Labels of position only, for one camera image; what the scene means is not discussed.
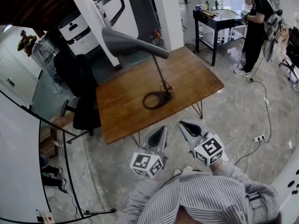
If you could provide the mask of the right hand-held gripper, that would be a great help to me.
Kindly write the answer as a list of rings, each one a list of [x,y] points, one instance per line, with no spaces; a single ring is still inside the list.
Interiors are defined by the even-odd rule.
[[[198,120],[181,120],[179,129],[186,140],[201,140],[190,147],[189,153],[205,166],[214,164],[219,159],[228,161],[225,148],[217,134],[208,133],[208,128]]]

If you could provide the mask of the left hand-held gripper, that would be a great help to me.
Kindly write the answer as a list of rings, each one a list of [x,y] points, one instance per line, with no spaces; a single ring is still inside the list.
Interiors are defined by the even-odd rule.
[[[130,168],[140,177],[155,178],[164,170],[168,157],[164,148],[167,146],[167,128],[161,126],[150,131],[143,139],[142,145],[134,152]]]

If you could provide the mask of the grey desk lamp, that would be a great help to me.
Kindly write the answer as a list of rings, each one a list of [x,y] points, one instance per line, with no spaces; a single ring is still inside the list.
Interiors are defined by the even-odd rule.
[[[168,59],[170,55],[169,51],[112,29],[103,28],[101,34],[106,48],[114,57],[124,56],[135,50],[141,50],[152,55],[161,78],[162,89],[160,91],[149,92],[144,96],[142,100],[144,108],[154,110],[164,106],[174,98],[175,93],[173,92],[173,87],[170,86],[164,79],[156,59],[156,57],[165,60]],[[155,96],[157,98],[158,103],[155,106],[146,105],[146,100],[150,96]]]

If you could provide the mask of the person's right forearm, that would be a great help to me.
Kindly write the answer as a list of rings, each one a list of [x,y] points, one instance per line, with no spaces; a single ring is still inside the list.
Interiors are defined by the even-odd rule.
[[[230,178],[238,182],[246,182],[248,179],[248,176],[234,165],[234,160],[222,161],[219,167],[213,171],[213,175]]]

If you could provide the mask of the person's left forearm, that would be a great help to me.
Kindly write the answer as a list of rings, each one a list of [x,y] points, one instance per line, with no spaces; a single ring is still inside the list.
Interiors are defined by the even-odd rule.
[[[161,183],[146,177],[134,179],[133,184],[135,188],[134,195],[146,197],[152,197],[162,187]]]

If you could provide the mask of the black hairpin table leg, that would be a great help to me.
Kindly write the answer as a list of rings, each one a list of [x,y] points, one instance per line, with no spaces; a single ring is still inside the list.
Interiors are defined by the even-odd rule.
[[[141,146],[141,139],[140,139],[140,132],[138,131],[138,139],[135,138],[134,134],[130,135],[131,139],[133,140],[133,142],[140,147]]]
[[[197,102],[196,104],[192,105],[193,109],[199,115],[200,119],[203,119],[203,106],[202,101]]]

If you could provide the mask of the person in striped shirt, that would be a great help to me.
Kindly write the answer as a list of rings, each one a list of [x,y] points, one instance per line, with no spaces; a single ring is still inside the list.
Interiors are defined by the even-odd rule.
[[[152,197],[132,192],[116,224],[282,224],[277,191],[267,184],[234,181],[190,167]]]

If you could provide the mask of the black curved railing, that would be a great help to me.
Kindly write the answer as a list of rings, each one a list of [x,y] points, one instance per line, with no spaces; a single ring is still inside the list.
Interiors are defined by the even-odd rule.
[[[70,195],[70,196],[72,196],[72,200],[75,200],[76,206],[74,205],[74,207],[76,208],[76,211],[79,211],[81,218],[79,218],[79,219],[73,219],[73,220],[65,221],[65,222],[60,222],[60,223],[56,223],[56,224],[72,224],[74,222],[82,221],[82,220],[85,220],[85,219],[89,219],[91,221],[91,217],[93,217],[93,216],[115,213],[117,211],[117,209],[115,209],[115,208],[112,208],[110,211],[107,211],[107,212],[95,212],[95,213],[90,213],[89,211],[82,212],[82,209],[81,209],[81,207],[79,205],[79,202],[78,202],[78,199],[77,199],[77,195],[76,195],[73,183],[72,183],[72,177],[71,177],[70,168],[69,168],[69,162],[68,162],[66,144],[67,143],[71,144],[71,141],[79,138],[81,135],[86,134],[87,131],[81,133],[80,135],[75,135],[75,134],[73,134],[73,133],[71,133],[69,131],[66,131],[65,129],[60,128],[57,125],[55,125],[55,124],[47,121],[46,119],[42,118],[41,116],[33,113],[31,110],[29,110],[25,106],[19,105],[18,103],[16,103],[15,101],[13,101],[8,95],[6,95],[3,91],[0,90],[0,93],[4,97],[6,97],[8,100],[10,100],[12,103],[14,103],[16,106],[18,106],[19,108],[21,108],[23,111],[25,111],[26,113],[28,113],[31,116],[35,117],[36,119],[40,120],[40,122],[43,121],[44,123],[50,125],[51,127],[55,128],[55,129],[58,129],[58,130],[62,131],[62,133],[63,133],[64,159],[65,159],[65,164],[66,164],[66,169],[67,169],[67,174],[68,174],[68,178],[69,178],[70,187],[71,187],[71,190],[72,190],[72,193],[73,193],[73,196],[72,195]]]

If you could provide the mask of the grey waste bin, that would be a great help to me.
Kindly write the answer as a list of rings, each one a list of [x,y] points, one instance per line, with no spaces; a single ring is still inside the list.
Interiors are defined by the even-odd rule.
[[[46,168],[49,165],[49,157],[46,153],[40,152],[39,153],[39,163],[40,169]]]

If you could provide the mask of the black console table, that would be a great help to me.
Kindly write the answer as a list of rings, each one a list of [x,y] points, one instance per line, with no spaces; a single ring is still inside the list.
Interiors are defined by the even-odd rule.
[[[244,27],[242,18],[235,11],[219,9],[211,12],[193,10],[195,22],[195,48],[199,52],[199,44],[202,43],[213,52],[211,65],[215,66],[217,48],[226,43],[244,39],[245,35],[236,31],[236,28]],[[211,29],[202,37],[199,36],[199,26],[205,25]]]

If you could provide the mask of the black mesh office chair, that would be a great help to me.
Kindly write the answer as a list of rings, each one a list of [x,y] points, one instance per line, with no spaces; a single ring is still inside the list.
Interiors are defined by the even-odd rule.
[[[284,58],[278,66],[281,67],[283,65],[289,69],[289,81],[292,74],[299,79],[299,76],[295,73],[295,68],[299,69],[299,29],[297,27],[289,28],[286,56],[287,58]]]

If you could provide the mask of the red button box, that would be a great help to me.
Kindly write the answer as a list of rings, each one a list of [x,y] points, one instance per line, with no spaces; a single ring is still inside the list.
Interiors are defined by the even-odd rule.
[[[52,213],[42,213],[44,224],[56,224]]]

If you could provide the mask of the clear acrylic panel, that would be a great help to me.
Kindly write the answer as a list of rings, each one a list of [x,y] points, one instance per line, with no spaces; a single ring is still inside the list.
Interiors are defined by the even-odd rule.
[[[50,33],[45,33],[33,46],[32,58],[40,68],[49,75],[52,85],[55,87],[53,94],[60,94],[63,88],[56,86],[61,81],[57,74],[54,58],[60,52],[59,48],[51,39]]]

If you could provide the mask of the white service robot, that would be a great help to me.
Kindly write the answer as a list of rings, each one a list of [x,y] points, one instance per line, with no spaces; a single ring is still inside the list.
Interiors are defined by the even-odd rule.
[[[87,54],[91,50],[88,43],[91,29],[81,13],[65,17],[59,23],[58,30],[74,55]]]

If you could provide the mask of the large white black machine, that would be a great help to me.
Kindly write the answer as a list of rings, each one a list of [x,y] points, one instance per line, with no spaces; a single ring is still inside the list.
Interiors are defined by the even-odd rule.
[[[159,25],[151,0],[97,0],[97,5],[106,28],[153,44]]]

